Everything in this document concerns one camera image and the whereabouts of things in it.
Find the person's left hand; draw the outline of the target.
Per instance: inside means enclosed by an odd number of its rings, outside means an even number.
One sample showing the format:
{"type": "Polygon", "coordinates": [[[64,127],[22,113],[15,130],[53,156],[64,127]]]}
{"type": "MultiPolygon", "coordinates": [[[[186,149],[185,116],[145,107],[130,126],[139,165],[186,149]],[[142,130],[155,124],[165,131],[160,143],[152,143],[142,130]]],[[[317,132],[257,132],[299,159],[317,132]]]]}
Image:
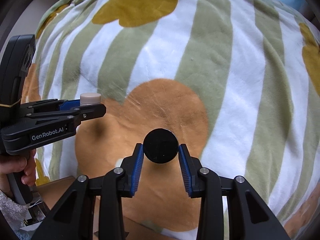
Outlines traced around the person's left hand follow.
{"type": "Polygon", "coordinates": [[[9,185],[7,174],[21,172],[24,175],[21,181],[24,185],[33,186],[36,181],[36,149],[29,151],[29,159],[23,156],[3,156],[1,155],[1,191],[12,198],[13,194],[9,185]]]}

